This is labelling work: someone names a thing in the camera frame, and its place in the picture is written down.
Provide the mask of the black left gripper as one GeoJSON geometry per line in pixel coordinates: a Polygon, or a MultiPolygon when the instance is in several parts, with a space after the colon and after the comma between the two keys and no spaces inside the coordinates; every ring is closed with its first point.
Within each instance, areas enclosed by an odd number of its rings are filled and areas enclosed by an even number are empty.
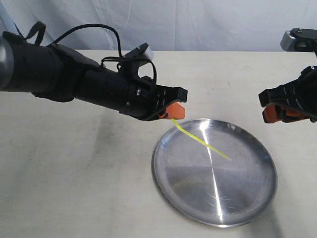
{"type": "Polygon", "coordinates": [[[167,87],[145,83],[130,83],[127,98],[119,112],[141,121],[185,119],[188,91],[181,87],[167,87]]]}

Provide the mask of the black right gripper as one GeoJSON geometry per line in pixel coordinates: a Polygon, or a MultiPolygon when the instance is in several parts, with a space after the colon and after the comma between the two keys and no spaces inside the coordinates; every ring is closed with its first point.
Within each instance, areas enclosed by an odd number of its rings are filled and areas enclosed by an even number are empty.
{"type": "Polygon", "coordinates": [[[306,67],[298,79],[259,94],[265,123],[317,121],[317,67],[306,67]]]}

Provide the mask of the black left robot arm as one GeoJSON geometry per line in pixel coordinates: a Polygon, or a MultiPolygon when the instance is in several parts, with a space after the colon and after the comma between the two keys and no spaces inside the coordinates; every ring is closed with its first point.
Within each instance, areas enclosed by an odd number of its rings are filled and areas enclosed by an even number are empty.
{"type": "Polygon", "coordinates": [[[56,102],[74,99],[99,105],[142,121],[183,119],[187,90],[158,85],[155,77],[140,77],[149,59],[138,50],[114,57],[119,70],[61,44],[30,44],[4,32],[0,39],[0,89],[26,92],[56,102]]]}

